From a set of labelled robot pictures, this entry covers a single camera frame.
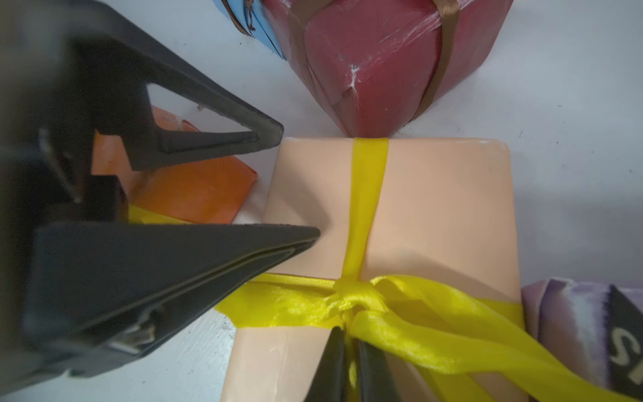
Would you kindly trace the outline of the orange gift box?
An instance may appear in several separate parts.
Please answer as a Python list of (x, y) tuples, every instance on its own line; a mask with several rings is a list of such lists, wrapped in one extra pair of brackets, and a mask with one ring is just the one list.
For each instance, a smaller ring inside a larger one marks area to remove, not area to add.
[(237, 157), (135, 171), (122, 139), (95, 134), (94, 175), (115, 175), (127, 202), (190, 224), (230, 224), (258, 179)]

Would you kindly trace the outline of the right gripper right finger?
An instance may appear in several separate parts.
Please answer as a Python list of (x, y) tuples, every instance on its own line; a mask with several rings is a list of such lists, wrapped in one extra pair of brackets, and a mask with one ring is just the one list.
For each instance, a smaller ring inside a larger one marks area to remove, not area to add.
[(400, 402), (402, 399), (383, 350), (358, 342), (358, 390), (361, 402)]

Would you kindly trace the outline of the yellow ribbon of peach box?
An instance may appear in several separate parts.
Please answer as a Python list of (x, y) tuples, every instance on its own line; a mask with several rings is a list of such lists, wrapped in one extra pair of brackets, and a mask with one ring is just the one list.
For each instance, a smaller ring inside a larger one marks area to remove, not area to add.
[(388, 139), (354, 139), (349, 227), (337, 279), (281, 274), (217, 309), (247, 328), (344, 331), (346, 401), (359, 400), (358, 342), (384, 351), (403, 401), (622, 401), (566, 368), (525, 331), (521, 300), (470, 296), (419, 276), (361, 277), (382, 192)]

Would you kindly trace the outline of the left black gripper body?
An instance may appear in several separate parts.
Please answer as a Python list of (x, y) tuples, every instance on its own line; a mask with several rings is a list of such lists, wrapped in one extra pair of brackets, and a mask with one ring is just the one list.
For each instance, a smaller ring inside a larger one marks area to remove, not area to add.
[(107, 342), (124, 328), (131, 276), (120, 185), (92, 177), (96, 125), (76, 44), (125, 19), (96, 1), (1, 7), (1, 392), (127, 361)]

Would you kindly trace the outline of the purple gift box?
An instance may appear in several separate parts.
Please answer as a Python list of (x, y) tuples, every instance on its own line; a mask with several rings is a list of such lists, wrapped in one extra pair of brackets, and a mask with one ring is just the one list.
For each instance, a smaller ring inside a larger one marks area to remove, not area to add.
[[(607, 303), (611, 286), (551, 278), (522, 288), (527, 331), (555, 358), (590, 383), (611, 390)], [(642, 311), (641, 286), (616, 286)]]

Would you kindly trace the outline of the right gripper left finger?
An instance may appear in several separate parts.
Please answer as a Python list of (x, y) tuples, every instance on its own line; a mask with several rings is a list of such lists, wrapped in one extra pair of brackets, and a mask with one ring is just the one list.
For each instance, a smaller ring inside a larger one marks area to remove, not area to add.
[(343, 402), (346, 388), (344, 331), (332, 329), (305, 402)]

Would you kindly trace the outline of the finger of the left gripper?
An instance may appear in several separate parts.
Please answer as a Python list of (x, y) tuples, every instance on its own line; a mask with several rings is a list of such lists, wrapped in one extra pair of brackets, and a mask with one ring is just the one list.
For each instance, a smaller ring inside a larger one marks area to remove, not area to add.
[[(70, 4), (70, 41), (80, 54), (95, 129), (122, 139), (135, 171), (277, 147), (284, 127), (215, 83), (118, 13), (98, 1)], [(165, 129), (155, 121), (149, 89), (194, 105), (198, 132)]]
[(28, 361), (40, 373), (93, 377), (145, 358), (319, 235), (286, 224), (45, 226), (22, 320)]

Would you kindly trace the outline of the peach gift box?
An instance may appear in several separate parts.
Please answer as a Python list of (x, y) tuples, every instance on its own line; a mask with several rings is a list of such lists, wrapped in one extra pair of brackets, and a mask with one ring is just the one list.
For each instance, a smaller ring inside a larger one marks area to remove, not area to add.
[[(349, 227), (349, 139), (281, 144), (262, 219), (318, 227), (308, 251), (281, 274), (337, 279)], [(392, 139), (361, 277), (403, 274), (478, 298), (519, 303), (520, 274), (507, 146), (498, 141)], [(237, 331), (224, 401), (301, 401), (319, 364), (326, 328)]]

